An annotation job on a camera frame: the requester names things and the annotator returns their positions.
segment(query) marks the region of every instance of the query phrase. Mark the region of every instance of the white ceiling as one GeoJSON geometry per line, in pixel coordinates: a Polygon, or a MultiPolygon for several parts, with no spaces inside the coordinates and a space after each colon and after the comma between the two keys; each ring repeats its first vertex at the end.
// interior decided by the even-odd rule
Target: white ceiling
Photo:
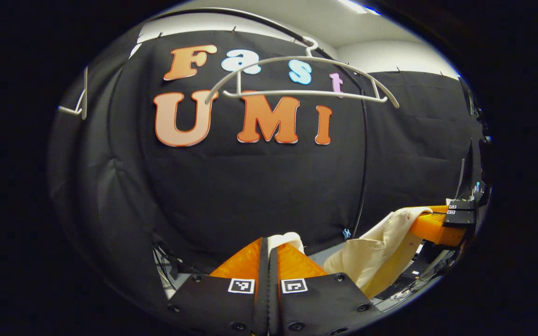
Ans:
{"type": "Polygon", "coordinates": [[[336,0],[192,0],[167,12],[201,7],[232,8],[260,15],[308,32],[336,49],[368,41],[424,43],[382,16],[358,14],[336,0]]]}

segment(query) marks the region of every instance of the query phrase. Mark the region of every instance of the clothes hanger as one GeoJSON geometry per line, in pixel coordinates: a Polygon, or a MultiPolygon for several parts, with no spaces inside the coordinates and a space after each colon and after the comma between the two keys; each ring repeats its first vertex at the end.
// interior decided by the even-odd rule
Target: clothes hanger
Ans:
{"type": "Polygon", "coordinates": [[[380,83],[378,80],[376,80],[374,77],[372,77],[371,75],[365,74],[365,72],[363,72],[362,70],[359,70],[359,69],[357,69],[357,68],[355,68],[353,66],[350,66],[348,64],[338,62],[336,60],[323,59],[323,58],[320,58],[320,57],[313,57],[311,55],[311,51],[317,49],[319,44],[317,43],[316,40],[314,40],[314,39],[312,39],[310,37],[307,37],[307,36],[303,36],[303,39],[305,40],[305,42],[311,42],[312,43],[312,45],[307,47],[306,50],[305,50],[306,56],[273,57],[273,58],[270,58],[270,59],[265,59],[265,60],[258,61],[258,62],[253,63],[253,64],[248,64],[246,66],[243,66],[242,68],[239,68],[238,70],[234,70],[233,72],[231,72],[230,74],[228,74],[224,78],[222,78],[220,81],[218,81],[215,86],[213,86],[213,89],[211,89],[211,92],[209,92],[209,94],[207,95],[207,98],[205,98],[205,104],[209,104],[209,102],[211,101],[211,97],[213,97],[213,95],[216,92],[218,92],[219,89],[225,83],[227,83],[227,81],[229,81],[231,78],[233,78],[235,76],[236,77],[236,92],[231,93],[231,92],[227,92],[226,90],[224,90],[224,95],[228,96],[230,98],[241,98],[241,97],[245,97],[245,96],[257,96],[257,95],[261,95],[261,94],[263,94],[265,96],[276,96],[276,95],[283,95],[283,94],[296,94],[296,95],[314,95],[314,96],[354,98],[354,99],[368,100],[369,102],[377,102],[377,103],[387,102],[387,99],[389,98],[389,100],[391,100],[391,104],[393,104],[393,106],[395,108],[400,107],[400,104],[398,104],[398,102],[397,102],[396,98],[393,96],[393,94],[391,94],[391,92],[389,90],[387,90],[387,88],[382,83],[380,83]],[[375,93],[375,97],[363,96],[362,94],[331,92],[331,91],[315,91],[315,90],[269,90],[269,91],[255,91],[255,92],[242,93],[242,91],[241,91],[241,82],[242,82],[241,72],[242,72],[242,70],[250,68],[251,66],[256,66],[256,65],[260,65],[260,64],[267,64],[267,63],[272,63],[272,62],[278,62],[278,61],[285,61],[285,60],[307,60],[307,61],[311,61],[311,62],[328,63],[328,64],[334,64],[334,65],[337,65],[337,66],[341,66],[342,68],[353,70],[357,74],[362,75],[364,77],[367,77],[371,81],[371,84],[373,86],[373,91],[375,93]],[[379,87],[380,89],[383,90],[383,92],[386,94],[385,97],[381,98],[379,96],[379,91],[377,90],[377,87],[379,87]]]}

